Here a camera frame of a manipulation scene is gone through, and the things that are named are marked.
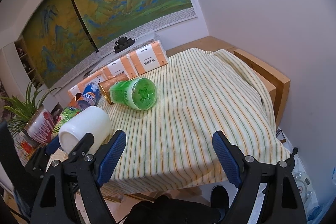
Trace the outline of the red white plant pot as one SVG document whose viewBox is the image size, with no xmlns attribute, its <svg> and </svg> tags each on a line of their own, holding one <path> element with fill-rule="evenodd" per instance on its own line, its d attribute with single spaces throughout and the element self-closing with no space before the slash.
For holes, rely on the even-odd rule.
<svg viewBox="0 0 336 224">
<path fill-rule="evenodd" d="M 31 139 L 47 145 L 52 140 L 55 127 L 51 113 L 42 105 L 25 125 L 24 129 Z"/>
</svg>

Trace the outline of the copper cup left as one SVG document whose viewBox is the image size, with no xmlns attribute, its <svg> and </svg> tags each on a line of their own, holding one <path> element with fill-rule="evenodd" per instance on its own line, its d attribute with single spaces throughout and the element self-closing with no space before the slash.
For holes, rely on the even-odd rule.
<svg viewBox="0 0 336 224">
<path fill-rule="evenodd" d="M 81 93 L 77 93 L 76 96 L 74 96 L 74 98 L 72 98 L 72 100 L 68 104 L 68 107 L 76 107 L 77 101 L 80 99 L 80 97 L 81 97 Z"/>
</svg>

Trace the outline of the wooden wall shelf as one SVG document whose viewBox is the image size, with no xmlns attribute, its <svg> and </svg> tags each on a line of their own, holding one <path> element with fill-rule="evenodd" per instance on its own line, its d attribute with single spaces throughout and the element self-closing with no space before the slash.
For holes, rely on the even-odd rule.
<svg viewBox="0 0 336 224">
<path fill-rule="evenodd" d="M 43 84 L 43 80 L 37 72 L 36 66 L 34 65 L 33 60 L 28 53 L 23 36 L 21 36 L 16 42 L 14 42 L 14 44 L 21 63 L 24 67 L 24 70 L 27 73 L 30 81 L 33 83 L 33 86 L 35 88 L 41 87 Z"/>
</svg>

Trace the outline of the orange tissue pack barcode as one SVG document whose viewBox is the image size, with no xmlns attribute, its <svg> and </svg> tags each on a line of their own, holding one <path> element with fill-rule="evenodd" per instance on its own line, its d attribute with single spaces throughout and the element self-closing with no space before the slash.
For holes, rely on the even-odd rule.
<svg viewBox="0 0 336 224">
<path fill-rule="evenodd" d="M 105 73 L 102 70 L 98 70 L 94 74 L 89 75 L 87 78 L 78 83 L 79 91 L 82 93 L 87 85 L 97 85 L 98 83 L 104 82 L 106 80 L 107 77 Z"/>
</svg>

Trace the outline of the dark teapot tea set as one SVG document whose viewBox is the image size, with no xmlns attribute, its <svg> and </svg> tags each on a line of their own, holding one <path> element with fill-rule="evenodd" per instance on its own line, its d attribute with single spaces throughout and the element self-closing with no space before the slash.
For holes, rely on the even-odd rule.
<svg viewBox="0 0 336 224">
<path fill-rule="evenodd" d="M 114 52 L 120 53 L 121 51 L 124 51 L 125 49 L 129 48 L 135 43 L 134 39 L 125 37 L 119 37 L 119 39 L 115 42 L 114 46 Z"/>
</svg>

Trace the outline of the orange tissue pack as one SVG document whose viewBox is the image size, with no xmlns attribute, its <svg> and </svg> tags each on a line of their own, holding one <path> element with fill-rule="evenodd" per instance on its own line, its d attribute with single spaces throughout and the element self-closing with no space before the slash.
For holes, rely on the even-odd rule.
<svg viewBox="0 0 336 224">
<path fill-rule="evenodd" d="M 166 51 L 159 40 L 132 51 L 127 56 L 130 58 L 138 75 L 143 75 L 168 64 Z"/>
<path fill-rule="evenodd" d="M 107 78 L 116 77 L 121 74 L 125 74 L 128 79 L 138 76 L 138 72 L 129 55 L 125 55 L 109 63 L 102 68 L 102 71 Z"/>
<path fill-rule="evenodd" d="M 80 82 L 68 90 L 68 95 L 71 99 L 75 98 L 77 94 L 82 94 L 85 89 L 85 85 Z"/>
</svg>

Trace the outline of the orange tissue pack far left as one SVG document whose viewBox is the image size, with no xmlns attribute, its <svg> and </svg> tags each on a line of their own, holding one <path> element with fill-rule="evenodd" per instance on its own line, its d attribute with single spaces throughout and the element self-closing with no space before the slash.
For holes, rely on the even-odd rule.
<svg viewBox="0 0 336 224">
<path fill-rule="evenodd" d="M 68 95 L 71 99 L 75 98 L 77 94 L 82 94 L 85 89 L 85 85 L 80 82 L 68 90 Z"/>
</svg>

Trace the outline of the orange tissue pack centre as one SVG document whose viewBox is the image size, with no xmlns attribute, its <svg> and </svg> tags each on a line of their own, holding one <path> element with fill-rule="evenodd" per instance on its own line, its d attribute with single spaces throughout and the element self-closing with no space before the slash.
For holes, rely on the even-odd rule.
<svg viewBox="0 0 336 224">
<path fill-rule="evenodd" d="M 129 55 L 125 55 L 109 63 L 102 68 L 102 71 L 107 78 L 116 77 L 121 74 L 125 74 L 128 79 L 138 76 L 138 72 Z"/>
</svg>

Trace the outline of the orange tissue pack right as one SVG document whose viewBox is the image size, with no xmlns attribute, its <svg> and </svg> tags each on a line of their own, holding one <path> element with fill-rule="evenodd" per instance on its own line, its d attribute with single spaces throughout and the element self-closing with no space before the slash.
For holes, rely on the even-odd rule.
<svg viewBox="0 0 336 224">
<path fill-rule="evenodd" d="M 168 64 L 166 51 L 159 40 L 132 51 L 127 56 L 130 58 L 138 75 L 143 75 Z"/>
</svg>

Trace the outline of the green plastic bottle cup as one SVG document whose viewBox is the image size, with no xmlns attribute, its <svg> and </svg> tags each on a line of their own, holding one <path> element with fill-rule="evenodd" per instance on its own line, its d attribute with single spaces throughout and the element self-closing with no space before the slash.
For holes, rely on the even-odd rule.
<svg viewBox="0 0 336 224">
<path fill-rule="evenodd" d="M 147 78 L 120 81 L 109 89 L 113 103 L 126 105 L 134 110 L 149 110 L 157 100 L 157 88 Z"/>
</svg>

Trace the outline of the grapefruit label plastic cup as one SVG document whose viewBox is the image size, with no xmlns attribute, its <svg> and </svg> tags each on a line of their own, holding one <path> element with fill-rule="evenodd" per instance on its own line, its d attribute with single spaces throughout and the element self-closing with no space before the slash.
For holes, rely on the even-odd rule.
<svg viewBox="0 0 336 224">
<path fill-rule="evenodd" d="M 80 112 L 81 112 L 81 110 L 79 108 L 76 108 L 76 107 L 73 107 L 73 106 L 66 107 L 60 113 L 58 121 L 56 122 L 56 125 L 55 125 L 55 127 L 52 131 L 51 139 L 54 139 L 58 135 L 59 130 L 62 127 L 62 125 L 64 125 L 67 121 L 72 119 L 74 116 L 78 115 Z"/>
</svg>

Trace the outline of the blue orange label cup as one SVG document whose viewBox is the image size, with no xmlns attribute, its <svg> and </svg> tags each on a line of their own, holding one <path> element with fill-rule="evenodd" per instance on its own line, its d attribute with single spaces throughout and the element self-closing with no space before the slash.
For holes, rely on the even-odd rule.
<svg viewBox="0 0 336 224">
<path fill-rule="evenodd" d="M 90 106 L 97 106 L 101 98 L 100 88 L 96 84 L 89 84 L 85 87 L 83 93 L 77 101 L 77 108 L 85 110 Z"/>
</svg>

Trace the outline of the striped cream tablecloth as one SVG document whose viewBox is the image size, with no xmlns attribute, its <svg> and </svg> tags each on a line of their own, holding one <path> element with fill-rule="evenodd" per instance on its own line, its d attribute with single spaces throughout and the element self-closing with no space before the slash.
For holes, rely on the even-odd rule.
<svg viewBox="0 0 336 224">
<path fill-rule="evenodd" d="M 177 53 L 145 74 L 158 92 L 146 111 L 125 105 L 98 106 L 112 131 L 126 133 L 126 147 L 106 195 L 159 192 L 226 180 L 212 146 L 222 131 L 230 143 L 260 162 L 276 164 L 289 151 L 276 137 L 270 94 L 259 75 L 226 50 L 197 48 Z"/>
</svg>

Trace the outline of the white ceramic cup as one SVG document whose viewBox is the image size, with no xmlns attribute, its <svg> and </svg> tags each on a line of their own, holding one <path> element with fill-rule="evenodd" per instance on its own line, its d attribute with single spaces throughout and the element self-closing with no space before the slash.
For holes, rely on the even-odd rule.
<svg viewBox="0 0 336 224">
<path fill-rule="evenodd" d="M 71 118 L 59 130 L 60 147 L 66 154 L 74 149 L 86 133 L 94 136 L 94 143 L 88 153 L 95 154 L 112 131 L 112 122 L 101 108 L 90 106 Z"/>
</svg>

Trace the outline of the patterned cloth side table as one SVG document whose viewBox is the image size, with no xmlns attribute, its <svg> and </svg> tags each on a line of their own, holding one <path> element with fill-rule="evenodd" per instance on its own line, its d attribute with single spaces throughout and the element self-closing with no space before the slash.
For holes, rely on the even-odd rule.
<svg viewBox="0 0 336 224">
<path fill-rule="evenodd" d="M 119 53 L 110 53 L 109 55 L 105 56 L 98 64 L 95 65 L 94 68 L 92 68 L 89 72 L 90 75 L 94 74 L 97 70 L 103 68 L 104 66 L 108 65 L 109 63 L 119 59 L 122 56 L 125 56 L 128 53 L 131 53 L 132 51 L 135 51 L 139 48 L 142 48 L 152 42 L 160 41 L 161 38 L 156 32 L 151 32 L 150 34 L 144 35 L 141 38 L 135 39 L 135 42 L 133 45 L 127 47 L 125 50 L 119 52 Z"/>
</svg>

